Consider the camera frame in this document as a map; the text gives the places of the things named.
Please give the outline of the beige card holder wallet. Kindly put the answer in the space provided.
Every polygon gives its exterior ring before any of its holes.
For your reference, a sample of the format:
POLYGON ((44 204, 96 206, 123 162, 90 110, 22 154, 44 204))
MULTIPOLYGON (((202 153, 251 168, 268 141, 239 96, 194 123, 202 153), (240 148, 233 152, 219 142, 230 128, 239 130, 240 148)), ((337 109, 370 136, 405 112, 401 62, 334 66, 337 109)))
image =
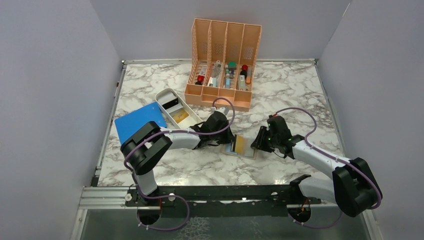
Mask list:
POLYGON ((225 155, 255 160, 257 156, 257 149, 252 148, 254 138, 242 135, 234 135, 235 140, 232 143, 225 144, 221 153, 225 155))

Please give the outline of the white oblong tray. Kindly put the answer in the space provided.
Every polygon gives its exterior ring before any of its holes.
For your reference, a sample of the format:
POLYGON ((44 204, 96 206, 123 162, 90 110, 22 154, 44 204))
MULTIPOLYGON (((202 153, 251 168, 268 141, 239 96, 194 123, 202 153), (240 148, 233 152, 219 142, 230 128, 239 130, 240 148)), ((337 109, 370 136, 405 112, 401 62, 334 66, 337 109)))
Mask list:
POLYGON ((176 129, 187 129, 203 120, 172 88, 165 88, 155 95, 161 112, 176 129))

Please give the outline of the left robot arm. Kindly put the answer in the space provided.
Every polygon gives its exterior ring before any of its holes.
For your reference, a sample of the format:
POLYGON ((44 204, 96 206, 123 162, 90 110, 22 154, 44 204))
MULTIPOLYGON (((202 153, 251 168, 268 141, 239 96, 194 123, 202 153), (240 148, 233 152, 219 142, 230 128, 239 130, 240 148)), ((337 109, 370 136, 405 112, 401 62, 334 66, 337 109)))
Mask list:
POLYGON ((228 112, 227 107, 220 107, 207 120, 185 129, 164 128, 149 121, 121 145, 124 165, 132 172, 139 189, 138 199, 144 205, 152 205, 157 200, 158 185, 153 168, 167 151, 197 150, 235 141, 228 112))

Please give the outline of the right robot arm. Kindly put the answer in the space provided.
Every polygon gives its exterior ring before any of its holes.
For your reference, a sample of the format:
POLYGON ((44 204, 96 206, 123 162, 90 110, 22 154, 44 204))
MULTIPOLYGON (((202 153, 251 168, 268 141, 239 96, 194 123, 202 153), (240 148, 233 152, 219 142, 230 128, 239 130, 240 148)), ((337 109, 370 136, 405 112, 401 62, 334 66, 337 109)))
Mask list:
POLYGON ((281 116, 269 117, 251 147, 268 153, 278 150, 284 158, 304 162, 327 176, 318 179, 304 175, 292 181, 288 196, 296 204, 307 198, 320 199, 337 204, 345 215, 356 217, 382 201, 382 192, 364 159, 334 155, 312 145, 304 136, 293 135, 281 116))

